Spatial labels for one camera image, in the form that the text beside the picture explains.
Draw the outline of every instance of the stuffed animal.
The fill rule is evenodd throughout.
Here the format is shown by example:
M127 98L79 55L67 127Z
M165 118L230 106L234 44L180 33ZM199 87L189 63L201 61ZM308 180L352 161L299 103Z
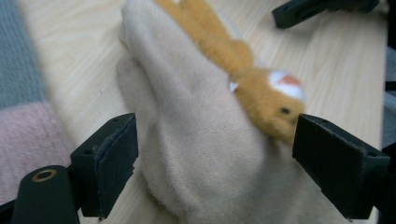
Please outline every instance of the stuffed animal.
M232 39L205 0L156 0L199 50L231 78L230 90L264 133L292 143L304 112L300 82L280 70L259 68L247 43Z

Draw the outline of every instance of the wooden table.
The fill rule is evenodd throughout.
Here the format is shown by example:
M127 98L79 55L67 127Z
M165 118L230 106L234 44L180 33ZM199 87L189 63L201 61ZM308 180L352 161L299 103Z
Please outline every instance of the wooden table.
M34 40L49 101L76 143L108 119L134 112L121 93L116 64L124 0L18 0ZM380 147L386 56L386 6L368 14L324 12L277 30L275 0L208 0L228 14L262 61L304 83L307 113ZM176 223L150 196L136 162L133 177L104 223ZM82 223L96 223L83 218Z

